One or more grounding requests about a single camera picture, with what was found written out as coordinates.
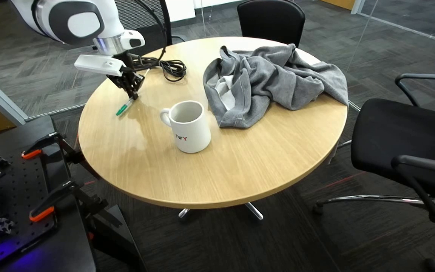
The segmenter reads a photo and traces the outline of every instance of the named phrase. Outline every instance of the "round wooden table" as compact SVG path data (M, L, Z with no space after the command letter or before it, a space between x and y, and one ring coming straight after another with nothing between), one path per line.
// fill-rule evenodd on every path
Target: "round wooden table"
M152 69L139 98L122 116L128 96L109 79L83 109L78 135L89 164L117 189L142 201L173 208L210 209L245 204L279 192L312 172L335 147L347 106L322 94L301 110L272 103L248 129L219 128L208 107L202 74L219 48L254 50L281 43L243 37L217 37L167 47L164 60L182 60L186 77L172 83ZM309 63L312 55L298 50ZM158 57L160 50L148 56ZM162 108L197 100L207 109L211 143L195 154L174 145Z

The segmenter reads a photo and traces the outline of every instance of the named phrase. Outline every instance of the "mug handle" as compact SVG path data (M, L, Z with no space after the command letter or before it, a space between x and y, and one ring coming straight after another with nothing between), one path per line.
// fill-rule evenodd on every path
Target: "mug handle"
M162 120L162 122L164 122L164 124L171 126L171 120L169 119L169 111L171 109L169 108L163 108L160 111L160 119Z

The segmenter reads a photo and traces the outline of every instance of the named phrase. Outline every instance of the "black optical breadboard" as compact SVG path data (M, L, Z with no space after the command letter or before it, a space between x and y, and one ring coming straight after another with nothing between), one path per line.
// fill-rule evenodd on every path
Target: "black optical breadboard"
M30 210L48 195L40 157L25 160L21 153L13 153L2 158L11 165L0 178L0 217L14 225L10 234L0 236L0 261L32 246L56 226L54 215L36 223L29 219Z

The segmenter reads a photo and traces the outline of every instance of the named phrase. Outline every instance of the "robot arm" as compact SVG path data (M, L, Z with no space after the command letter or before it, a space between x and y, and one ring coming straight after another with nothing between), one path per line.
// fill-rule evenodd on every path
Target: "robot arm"
M99 55L80 55L75 67L106 74L129 97L137 98L143 77L125 70L132 67L126 53L145 45L138 31L126 30L114 0L10 0L26 24L55 41L95 44Z

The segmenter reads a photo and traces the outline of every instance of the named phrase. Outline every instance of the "green marker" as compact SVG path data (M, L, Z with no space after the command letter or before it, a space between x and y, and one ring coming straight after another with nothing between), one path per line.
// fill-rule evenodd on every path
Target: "green marker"
M130 106L133 102L133 98L130 98L127 103L125 103L125 105L123 105L119 111L116 113L117 116L119 116L120 114L122 114L122 112L124 112L126 110L126 108L128 108L128 106Z

